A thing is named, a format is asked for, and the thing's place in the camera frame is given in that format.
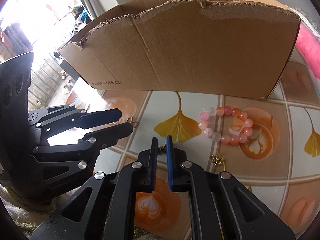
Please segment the gold butterfly charm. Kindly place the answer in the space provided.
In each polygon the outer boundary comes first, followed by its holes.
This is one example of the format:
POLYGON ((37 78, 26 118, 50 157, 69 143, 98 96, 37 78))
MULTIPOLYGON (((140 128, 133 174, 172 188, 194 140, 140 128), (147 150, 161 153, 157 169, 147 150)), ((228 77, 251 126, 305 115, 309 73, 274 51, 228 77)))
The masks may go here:
POLYGON ((157 147, 157 154, 158 155, 163 155, 163 154, 166 154, 167 153, 167 145, 164 144, 164 145, 160 145, 157 147))

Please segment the gold clover charm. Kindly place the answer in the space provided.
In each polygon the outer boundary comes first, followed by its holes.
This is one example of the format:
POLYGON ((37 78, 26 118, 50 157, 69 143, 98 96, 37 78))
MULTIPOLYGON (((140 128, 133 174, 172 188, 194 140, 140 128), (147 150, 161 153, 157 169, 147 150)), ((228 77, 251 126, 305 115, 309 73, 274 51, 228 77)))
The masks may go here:
POLYGON ((133 128, 136 128, 139 125, 139 122, 135 121, 134 118, 132 116, 129 116, 126 119, 126 122, 131 124, 133 126, 133 128))

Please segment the small gold knot charm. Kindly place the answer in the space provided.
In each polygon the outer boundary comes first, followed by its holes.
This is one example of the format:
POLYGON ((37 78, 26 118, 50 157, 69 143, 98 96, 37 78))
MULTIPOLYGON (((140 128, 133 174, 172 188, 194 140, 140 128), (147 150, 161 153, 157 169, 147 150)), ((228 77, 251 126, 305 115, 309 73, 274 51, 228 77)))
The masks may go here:
POLYGON ((221 166, 225 164, 225 161, 219 155, 211 155, 209 161, 215 166, 221 166))

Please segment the white fleece robe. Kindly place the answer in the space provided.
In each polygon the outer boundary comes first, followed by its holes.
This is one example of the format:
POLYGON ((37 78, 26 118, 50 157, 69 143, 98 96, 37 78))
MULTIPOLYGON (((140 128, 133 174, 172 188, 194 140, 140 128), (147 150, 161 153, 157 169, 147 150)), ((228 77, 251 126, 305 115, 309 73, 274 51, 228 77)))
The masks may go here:
POLYGON ((1 201, 15 224, 23 231, 32 232, 49 214, 24 206, 13 198, 6 188, 1 186, 1 201))

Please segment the brown cardboard box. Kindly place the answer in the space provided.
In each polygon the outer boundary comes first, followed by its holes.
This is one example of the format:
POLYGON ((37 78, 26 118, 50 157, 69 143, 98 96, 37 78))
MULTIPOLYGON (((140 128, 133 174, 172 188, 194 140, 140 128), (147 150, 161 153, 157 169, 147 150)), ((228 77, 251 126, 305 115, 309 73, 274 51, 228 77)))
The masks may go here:
POLYGON ((300 17, 275 0, 130 0, 73 36, 60 55, 93 88, 268 98, 300 17))

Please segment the pink floral blanket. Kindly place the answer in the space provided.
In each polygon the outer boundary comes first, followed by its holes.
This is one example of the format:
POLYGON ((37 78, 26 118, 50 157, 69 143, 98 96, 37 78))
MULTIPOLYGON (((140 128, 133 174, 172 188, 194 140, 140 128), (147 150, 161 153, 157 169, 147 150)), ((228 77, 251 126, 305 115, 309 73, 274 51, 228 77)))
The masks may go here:
POLYGON ((303 23, 300 24, 296 47, 314 76, 319 79, 319 39, 303 23))

